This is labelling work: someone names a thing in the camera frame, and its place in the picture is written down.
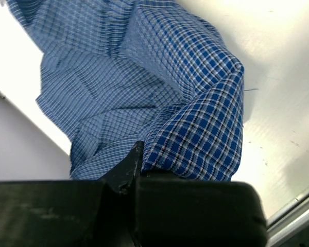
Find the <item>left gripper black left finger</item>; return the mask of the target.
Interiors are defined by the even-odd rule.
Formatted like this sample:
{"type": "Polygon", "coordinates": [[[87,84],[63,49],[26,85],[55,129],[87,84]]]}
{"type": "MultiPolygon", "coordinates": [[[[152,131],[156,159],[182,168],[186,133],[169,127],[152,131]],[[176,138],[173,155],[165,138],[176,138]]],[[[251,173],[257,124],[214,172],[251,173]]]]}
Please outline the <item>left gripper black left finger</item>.
{"type": "Polygon", "coordinates": [[[134,246],[128,196],[143,149],[95,181],[0,181],[0,246],[134,246]]]}

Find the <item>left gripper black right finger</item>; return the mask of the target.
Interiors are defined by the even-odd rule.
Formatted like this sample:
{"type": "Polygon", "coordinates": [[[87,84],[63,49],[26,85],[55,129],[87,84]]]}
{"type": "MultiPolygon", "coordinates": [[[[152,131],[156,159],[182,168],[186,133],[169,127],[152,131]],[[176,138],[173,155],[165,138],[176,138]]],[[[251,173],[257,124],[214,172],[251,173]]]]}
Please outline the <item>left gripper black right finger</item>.
{"type": "Polygon", "coordinates": [[[135,181],[141,246],[265,246],[266,219],[252,186],[164,176],[135,181]]]}

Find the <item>blue plaid long sleeve shirt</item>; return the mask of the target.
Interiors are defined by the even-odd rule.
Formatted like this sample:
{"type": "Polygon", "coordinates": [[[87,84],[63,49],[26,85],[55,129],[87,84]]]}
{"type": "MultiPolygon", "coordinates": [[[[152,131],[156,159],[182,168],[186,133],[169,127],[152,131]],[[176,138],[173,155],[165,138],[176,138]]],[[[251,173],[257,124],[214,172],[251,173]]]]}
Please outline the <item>blue plaid long sleeve shirt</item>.
{"type": "Polygon", "coordinates": [[[244,67],[175,1],[7,1],[43,52],[37,104],[96,180],[144,142],[142,171],[228,181],[241,162],[244,67]]]}

